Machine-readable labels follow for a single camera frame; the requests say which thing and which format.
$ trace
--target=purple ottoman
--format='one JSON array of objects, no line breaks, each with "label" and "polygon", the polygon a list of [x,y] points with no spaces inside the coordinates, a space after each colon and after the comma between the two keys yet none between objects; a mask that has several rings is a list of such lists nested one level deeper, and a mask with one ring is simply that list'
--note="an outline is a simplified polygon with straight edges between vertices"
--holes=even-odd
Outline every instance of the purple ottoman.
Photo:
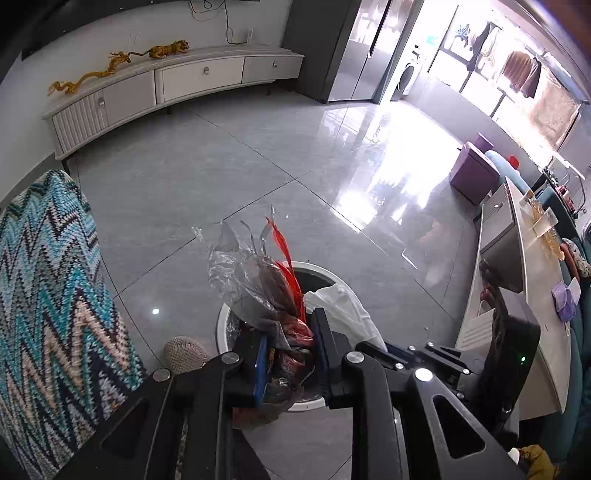
[{"label": "purple ottoman", "polygon": [[478,132],[478,135],[474,139],[474,146],[482,153],[486,153],[494,147],[494,145],[480,132]]},{"label": "purple ottoman", "polygon": [[470,142],[466,142],[450,173],[449,183],[478,205],[499,183],[493,163]]}]

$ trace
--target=gray tile floor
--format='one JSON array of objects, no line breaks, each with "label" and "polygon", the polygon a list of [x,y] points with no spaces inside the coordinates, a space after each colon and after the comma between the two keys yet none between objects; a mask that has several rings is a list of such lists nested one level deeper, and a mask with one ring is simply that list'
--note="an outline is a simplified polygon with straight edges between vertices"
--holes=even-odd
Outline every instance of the gray tile floor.
[{"label": "gray tile floor", "polygon": [[[258,232],[271,205],[294,259],[344,279],[387,341],[452,345],[478,241],[474,206],[448,185],[458,146],[405,102],[321,105],[252,87],[120,127],[70,168],[151,370],[175,335],[216,354],[221,300],[191,227],[209,232],[231,218]],[[340,479],[350,471],[350,420],[349,411],[287,413],[249,439],[284,480]]]}]

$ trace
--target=zigzag pattern blanket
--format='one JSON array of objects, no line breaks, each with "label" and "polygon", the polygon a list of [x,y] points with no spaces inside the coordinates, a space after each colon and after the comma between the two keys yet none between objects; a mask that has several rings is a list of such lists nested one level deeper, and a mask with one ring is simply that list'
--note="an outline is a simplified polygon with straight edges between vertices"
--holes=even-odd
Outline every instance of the zigzag pattern blanket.
[{"label": "zigzag pattern blanket", "polygon": [[99,266],[66,173],[0,216],[0,435],[31,479],[53,478],[145,378]]}]

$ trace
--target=metal bolt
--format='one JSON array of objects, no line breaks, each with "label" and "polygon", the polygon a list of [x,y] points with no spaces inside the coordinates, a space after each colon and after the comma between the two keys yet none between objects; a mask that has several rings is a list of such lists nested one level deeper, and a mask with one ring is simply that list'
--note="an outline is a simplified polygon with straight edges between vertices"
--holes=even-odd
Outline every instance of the metal bolt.
[{"label": "metal bolt", "polygon": [[414,376],[421,382],[430,382],[433,379],[433,373],[426,368],[417,368],[414,371]]},{"label": "metal bolt", "polygon": [[347,360],[352,364],[360,364],[365,357],[361,352],[349,352],[347,353]]},{"label": "metal bolt", "polygon": [[170,378],[170,370],[167,368],[159,368],[153,374],[152,378],[156,382],[166,382]]},{"label": "metal bolt", "polygon": [[236,352],[227,352],[222,355],[222,362],[224,362],[227,365],[235,364],[239,360],[240,355],[238,355]]}]

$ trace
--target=drawer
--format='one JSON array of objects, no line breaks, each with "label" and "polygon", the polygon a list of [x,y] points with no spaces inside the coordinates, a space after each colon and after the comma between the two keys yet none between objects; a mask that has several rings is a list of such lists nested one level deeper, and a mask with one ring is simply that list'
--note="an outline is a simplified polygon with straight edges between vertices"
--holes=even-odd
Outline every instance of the drawer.
[{"label": "drawer", "polygon": [[236,57],[197,61],[162,69],[164,101],[240,84],[243,66],[244,57]]},{"label": "drawer", "polygon": [[515,225],[509,199],[505,199],[501,203],[495,203],[494,206],[497,207],[495,211],[482,222],[482,232],[480,233],[481,255],[498,242]]},{"label": "drawer", "polygon": [[300,75],[302,57],[246,57],[242,83],[295,79]]},{"label": "drawer", "polygon": [[106,112],[99,106],[100,91],[92,93],[51,117],[64,153],[76,148],[109,126]]},{"label": "drawer", "polygon": [[508,201],[509,196],[507,193],[507,185],[503,182],[501,183],[501,186],[497,188],[496,192],[485,202],[484,207],[482,208],[482,221],[486,222],[488,217],[495,213],[500,205]]},{"label": "drawer", "polygon": [[109,125],[156,105],[154,72],[146,72],[109,85],[100,91],[100,105]]}]

